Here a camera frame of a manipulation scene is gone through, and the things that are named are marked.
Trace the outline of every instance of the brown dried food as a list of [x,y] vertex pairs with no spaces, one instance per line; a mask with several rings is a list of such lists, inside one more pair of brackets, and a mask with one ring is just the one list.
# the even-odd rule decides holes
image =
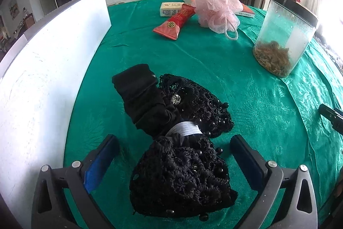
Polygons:
[[253,54],[257,62],[270,73],[287,77],[290,71],[288,48],[282,48],[276,41],[263,44],[257,42],[253,48]]

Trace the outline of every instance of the transparent plastic container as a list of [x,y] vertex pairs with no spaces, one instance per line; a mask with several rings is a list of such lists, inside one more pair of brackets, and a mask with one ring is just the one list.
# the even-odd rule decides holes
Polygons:
[[295,0],[271,0],[253,47],[260,65],[278,77],[287,77],[305,52],[318,18]]

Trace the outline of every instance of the yellow soap package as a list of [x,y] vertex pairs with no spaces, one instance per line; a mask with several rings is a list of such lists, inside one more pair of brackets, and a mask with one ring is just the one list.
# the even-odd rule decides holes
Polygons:
[[163,2],[159,9],[159,15],[161,17],[171,17],[181,10],[184,2]]

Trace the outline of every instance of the pink mesh loofah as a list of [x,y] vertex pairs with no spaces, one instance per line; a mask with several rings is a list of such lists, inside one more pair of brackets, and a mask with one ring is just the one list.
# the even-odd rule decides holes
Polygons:
[[[195,7],[202,27],[210,28],[216,33],[224,33],[228,39],[237,40],[240,21],[234,13],[243,10],[239,0],[194,0],[192,6]],[[236,36],[229,37],[227,30],[234,31]]]

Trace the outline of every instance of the green satin fabric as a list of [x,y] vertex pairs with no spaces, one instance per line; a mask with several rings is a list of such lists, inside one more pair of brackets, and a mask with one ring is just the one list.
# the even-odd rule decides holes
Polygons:
[[[257,194],[228,152],[230,138],[241,134],[266,160],[288,168],[306,164],[320,208],[343,164],[342,138],[318,114],[321,103],[331,108],[343,106],[343,78],[327,54],[312,40],[290,76],[281,79],[262,68],[252,54],[265,11],[254,9],[253,19],[239,17],[237,41],[200,27],[196,15],[173,41],[152,32],[167,19],[159,15],[162,1],[181,0],[143,0],[108,8],[112,27],[95,53],[76,98],[64,165],[82,160],[107,134],[115,134],[121,144],[120,155],[92,195],[117,229],[233,228]],[[192,79],[229,103],[235,127],[213,142],[224,149],[221,156],[229,166],[230,183],[238,191],[238,199],[233,207],[211,213],[207,222],[197,217],[164,219],[132,214],[131,172],[152,139],[136,130],[124,112],[111,77],[138,63],[147,63],[157,77],[171,73]],[[281,194],[264,228],[272,222]],[[79,225],[86,228],[75,205],[71,209]],[[321,210],[320,220],[327,213],[327,208]]]

